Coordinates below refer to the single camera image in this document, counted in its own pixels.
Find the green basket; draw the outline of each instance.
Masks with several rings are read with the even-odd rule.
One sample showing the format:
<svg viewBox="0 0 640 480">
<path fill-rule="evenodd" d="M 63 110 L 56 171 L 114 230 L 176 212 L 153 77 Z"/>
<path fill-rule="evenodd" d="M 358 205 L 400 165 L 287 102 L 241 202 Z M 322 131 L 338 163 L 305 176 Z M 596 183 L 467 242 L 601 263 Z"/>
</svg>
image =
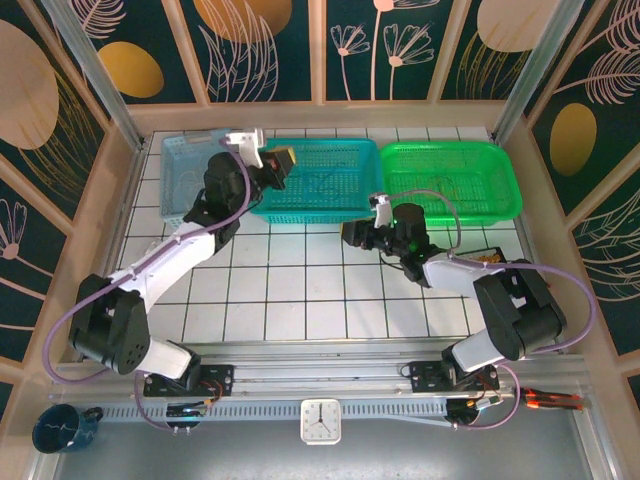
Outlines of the green basket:
<svg viewBox="0 0 640 480">
<path fill-rule="evenodd" d="M 380 152 L 384 191 L 436 190 L 450 199 L 463 225 L 488 226 L 511 220 L 522 197 L 511 161 L 486 142 L 397 142 Z M 417 203 L 430 226 L 454 226 L 453 215 L 436 197 L 411 195 L 393 205 Z"/>
</svg>

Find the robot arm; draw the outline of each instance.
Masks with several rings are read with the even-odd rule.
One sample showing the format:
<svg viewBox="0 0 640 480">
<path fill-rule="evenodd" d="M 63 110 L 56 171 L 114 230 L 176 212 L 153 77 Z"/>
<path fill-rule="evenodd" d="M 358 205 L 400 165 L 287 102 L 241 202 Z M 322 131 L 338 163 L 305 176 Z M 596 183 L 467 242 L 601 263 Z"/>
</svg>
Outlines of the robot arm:
<svg viewBox="0 0 640 480">
<path fill-rule="evenodd" d="M 228 134 L 227 142 L 240 145 L 252 201 L 260 201 L 267 188 L 285 188 L 284 180 L 295 164 L 292 150 L 258 153 L 258 147 L 264 146 L 258 130 Z M 200 358 L 180 345 L 150 335 L 147 314 L 165 291 L 190 269 L 224 248 L 240 227 L 236 220 L 213 232 L 203 230 L 242 207 L 246 194 L 244 179 L 231 154 L 219 153 L 209 160 L 204 184 L 193 208 L 170 238 L 128 268 L 107 278 L 90 275 L 80 284 L 78 302 L 137 272 L 74 315 L 69 331 L 73 348 L 122 375 L 141 370 L 162 375 L 187 391 L 197 385 Z M 202 232 L 182 239 L 197 230 Z"/>
<path fill-rule="evenodd" d="M 566 327 L 560 307 L 536 271 L 489 270 L 483 263 L 456 261 L 446 250 L 430 243 L 424 210 L 419 205 L 396 206 L 393 223 L 386 195 L 373 195 L 371 207 L 376 211 L 375 219 L 343 224 L 342 238 L 346 243 L 399 257 L 410 281 L 474 298 L 480 304 L 486 329 L 442 352 L 442 367 L 453 387 L 487 365 L 521 359 L 552 342 Z"/>
</svg>

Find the white clip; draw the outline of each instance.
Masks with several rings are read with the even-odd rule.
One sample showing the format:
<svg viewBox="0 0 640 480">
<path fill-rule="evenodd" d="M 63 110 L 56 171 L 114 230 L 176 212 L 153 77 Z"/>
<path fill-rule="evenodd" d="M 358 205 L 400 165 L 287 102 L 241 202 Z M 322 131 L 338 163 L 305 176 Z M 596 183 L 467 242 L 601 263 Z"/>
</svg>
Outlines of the white clip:
<svg viewBox="0 0 640 480">
<path fill-rule="evenodd" d="M 391 225 L 392 211 L 391 200 L 386 193 L 374 193 L 369 197 L 374 203 L 376 212 L 376 220 L 373 228 L 380 228 L 382 225 Z"/>
<path fill-rule="evenodd" d="M 231 132 L 225 135 L 229 145 L 237 145 L 240 158 L 247 167 L 262 168 L 262 159 L 258 153 L 259 148 L 263 148 L 264 132 L 261 128 Z"/>
</svg>

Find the light blue basket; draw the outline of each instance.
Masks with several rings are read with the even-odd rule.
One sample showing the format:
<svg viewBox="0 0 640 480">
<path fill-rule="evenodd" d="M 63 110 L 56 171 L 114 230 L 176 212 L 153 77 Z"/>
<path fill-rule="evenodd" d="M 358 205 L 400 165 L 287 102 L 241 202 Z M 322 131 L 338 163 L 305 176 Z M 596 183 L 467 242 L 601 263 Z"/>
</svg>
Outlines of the light blue basket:
<svg viewBox="0 0 640 480">
<path fill-rule="evenodd" d="M 191 210 L 198 192 L 204 188 L 209 159 L 225 151 L 220 140 L 231 130 L 193 132 L 165 138 L 162 142 L 160 173 L 160 216 L 167 225 L 178 228 Z"/>
</svg>

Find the clock face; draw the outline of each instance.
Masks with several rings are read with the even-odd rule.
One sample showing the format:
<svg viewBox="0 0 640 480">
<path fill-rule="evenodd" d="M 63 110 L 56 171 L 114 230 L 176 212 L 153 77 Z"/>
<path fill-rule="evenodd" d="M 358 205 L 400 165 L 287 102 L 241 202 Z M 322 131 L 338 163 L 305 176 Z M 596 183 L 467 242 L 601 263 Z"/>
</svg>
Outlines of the clock face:
<svg viewBox="0 0 640 480">
<path fill-rule="evenodd" d="M 309 445 L 334 445 L 342 435 L 340 403 L 333 399 L 305 400 L 301 405 L 300 437 Z"/>
</svg>

